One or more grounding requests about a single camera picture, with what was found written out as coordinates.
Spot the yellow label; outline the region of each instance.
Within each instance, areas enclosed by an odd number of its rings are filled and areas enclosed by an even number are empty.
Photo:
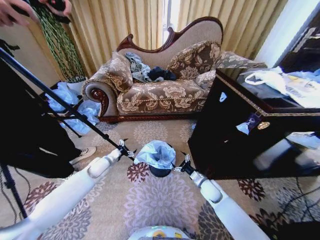
[[[177,239],[182,239],[182,235],[180,233],[175,232],[174,237]]]
[[[153,233],[152,237],[166,237],[166,235],[163,231],[158,230]]]

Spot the throw pillow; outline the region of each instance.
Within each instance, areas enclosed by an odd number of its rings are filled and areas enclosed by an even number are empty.
[[[115,88],[122,93],[127,92],[134,84],[130,71],[130,62],[118,52],[112,53],[112,57],[107,63],[107,73]]]
[[[207,71],[205,73],[200,74],[194,80],[196,84],[198,84],[202,89],[211,88],[212,83],[216,77],[216,70]]]
[[[208,72],[220,54],[221,46],[215,41],[201,41],[175,55],[167,70],[173,72],[178,79],[195,79]]]

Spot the person's hand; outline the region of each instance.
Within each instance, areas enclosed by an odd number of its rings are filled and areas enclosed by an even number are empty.
[[[45,4],[53,14],[62,16],[62,17],[68,17],[71,14],[72,4],[69,0],[63,0],[63,1],[65,2],[65,9],[63,11],[58,11],[48,3],[48,0],[39,0],[39,2],[42,4]]]
[[[26,11],[33,21],[38,21],[34,10],[26,2],[22,0],[0,0],[0,27],[11,27],[14,24],[27,26],[29,24],[23,15],[14,10],[11,5],[16,5],[20,9]]]

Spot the beige curtain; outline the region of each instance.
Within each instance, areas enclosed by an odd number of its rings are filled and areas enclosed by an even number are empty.
[[[144,49],[162,45],[164,0],[73,0],[70,33],[89,76],[128,35]]]
[[[177,29],[212,16],[224,29],[222,49],[254,59],[288,0],[181,0]]]

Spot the floral rug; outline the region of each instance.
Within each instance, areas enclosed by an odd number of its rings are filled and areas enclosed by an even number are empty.
[[[176,164],[190,153],[191,120],[134,121],[119,124],[99,123],[97,126],[114,141],[128,139],[130,150],[139,152],[151,140],[166,141],[176,150]],[[102,157],[113,147],[91,131],[81,138],[67,131],[78,148],[97,146],[96,153],[76,164],[83,169],[95,157]],[[25,200],[25,208],[32,212],[35,205],[59,186],[63,180],[47,179],[35,174],[10,169],[18,192]],[[320,190],[287,203],[303,193],[320,186],[320,177],[218,180],[224,191],[233,198],[257,223],[267,230],[277,231],[291,222],[320,221]],[[3,194],[0,194],[0,227],[19,222],[21,216],[11,193],[1,185],[11,200],[13,212]],[[126,240],[137,229],[167,225],[185,231],[197,240],[232,239],[217,218],[199,189],[186,173],[172,172],[164,178],[154,177],[145,163],[134,165],[123,157],[90,193],[56,226],[42,234],[42,240]]]

